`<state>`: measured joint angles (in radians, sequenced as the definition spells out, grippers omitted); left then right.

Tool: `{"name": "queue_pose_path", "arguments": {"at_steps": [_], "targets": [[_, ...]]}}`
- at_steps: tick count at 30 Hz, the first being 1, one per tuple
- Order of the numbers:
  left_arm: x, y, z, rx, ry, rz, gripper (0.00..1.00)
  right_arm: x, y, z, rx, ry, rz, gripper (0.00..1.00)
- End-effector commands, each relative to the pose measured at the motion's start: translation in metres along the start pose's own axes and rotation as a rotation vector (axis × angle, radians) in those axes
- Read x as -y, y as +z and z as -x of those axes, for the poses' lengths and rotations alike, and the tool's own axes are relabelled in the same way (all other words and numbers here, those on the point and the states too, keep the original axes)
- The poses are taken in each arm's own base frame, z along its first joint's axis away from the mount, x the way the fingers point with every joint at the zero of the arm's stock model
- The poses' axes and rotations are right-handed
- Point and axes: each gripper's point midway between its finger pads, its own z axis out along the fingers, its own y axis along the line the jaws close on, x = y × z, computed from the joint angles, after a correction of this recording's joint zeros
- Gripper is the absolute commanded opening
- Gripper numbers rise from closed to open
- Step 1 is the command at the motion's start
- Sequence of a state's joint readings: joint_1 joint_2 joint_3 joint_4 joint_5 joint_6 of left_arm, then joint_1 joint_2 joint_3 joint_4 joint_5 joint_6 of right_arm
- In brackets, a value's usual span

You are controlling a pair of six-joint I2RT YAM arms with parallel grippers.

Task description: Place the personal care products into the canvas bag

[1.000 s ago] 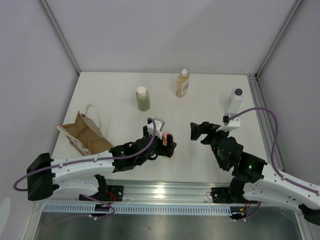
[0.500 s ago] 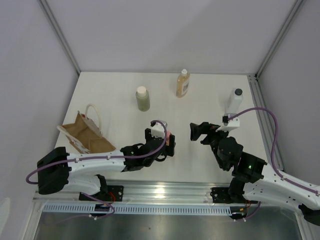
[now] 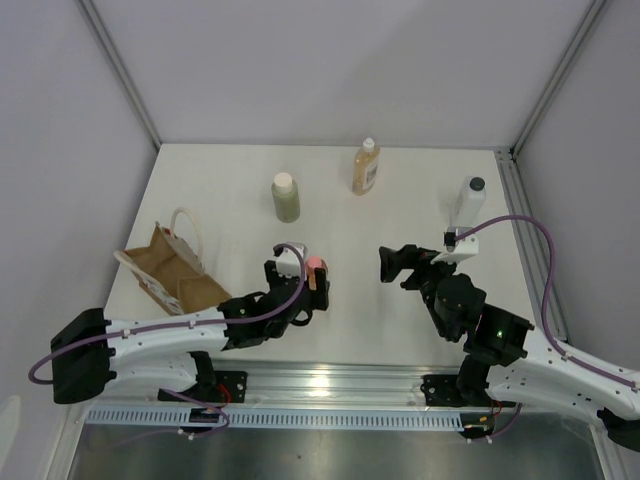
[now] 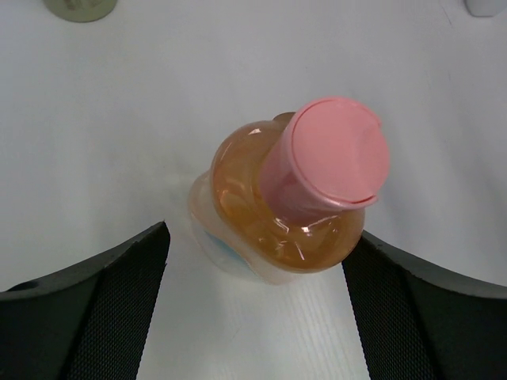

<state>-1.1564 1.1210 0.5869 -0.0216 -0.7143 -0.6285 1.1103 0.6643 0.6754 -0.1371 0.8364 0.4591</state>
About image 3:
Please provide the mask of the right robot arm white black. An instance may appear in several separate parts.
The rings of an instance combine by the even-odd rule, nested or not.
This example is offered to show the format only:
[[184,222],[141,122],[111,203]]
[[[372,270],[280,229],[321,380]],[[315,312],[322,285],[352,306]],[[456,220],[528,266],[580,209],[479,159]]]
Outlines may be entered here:
[[417,291],[438,335],[466,354],[455,380],[464,405],[514,402],[555,410],[604,429],[626,449],[639,449],[639,375],[554,342],[529,320],[489,304],[458,264],[477,255],[470,237],[438,252],[382,247],[380,279],[403,270],[403,289]]

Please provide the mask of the pink cap amber bottle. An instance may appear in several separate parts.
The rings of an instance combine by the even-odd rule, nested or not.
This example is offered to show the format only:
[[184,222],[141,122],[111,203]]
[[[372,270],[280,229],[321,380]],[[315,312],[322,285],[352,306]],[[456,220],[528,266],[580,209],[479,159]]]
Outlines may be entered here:
[[306,279],[311,291],[317,289],[315,272],[317,269],[327,270],[326,262],[319,256],[311,256],[306,260]]

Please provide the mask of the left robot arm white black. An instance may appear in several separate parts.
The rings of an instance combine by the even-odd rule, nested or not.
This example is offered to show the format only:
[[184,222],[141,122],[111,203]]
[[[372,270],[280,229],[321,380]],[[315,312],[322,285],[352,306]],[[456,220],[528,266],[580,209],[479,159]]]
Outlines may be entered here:
[[177,401],[242,402],[213,358],[281,338],[290,326],[308,325],[329,307],[328,268],[312,257],[305,268],[280,259],[264,265],[269,290],[231,298],[216,307],[144,325],[108,320],[100,308],[79,314],[50,342],[52,389],[57,404],[102,394]]

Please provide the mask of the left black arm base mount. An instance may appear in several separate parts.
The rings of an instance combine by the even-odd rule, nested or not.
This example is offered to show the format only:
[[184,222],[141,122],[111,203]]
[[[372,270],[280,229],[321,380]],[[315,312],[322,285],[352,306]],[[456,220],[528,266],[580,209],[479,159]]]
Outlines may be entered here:
[[245,401],[248,374],[245,371],[217,370],[206,352],[191,352],[196,367],[196,383],[186,395],[203,402],[223,404]]

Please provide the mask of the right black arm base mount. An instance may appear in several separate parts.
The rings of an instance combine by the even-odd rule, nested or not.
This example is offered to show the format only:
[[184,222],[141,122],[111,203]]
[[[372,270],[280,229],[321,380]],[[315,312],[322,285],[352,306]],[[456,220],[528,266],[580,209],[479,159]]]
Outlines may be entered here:
[[454,374],[425,374],[420,390],[427,406],[462,408],[486,405],[482,397],[465,391],[463,383]]

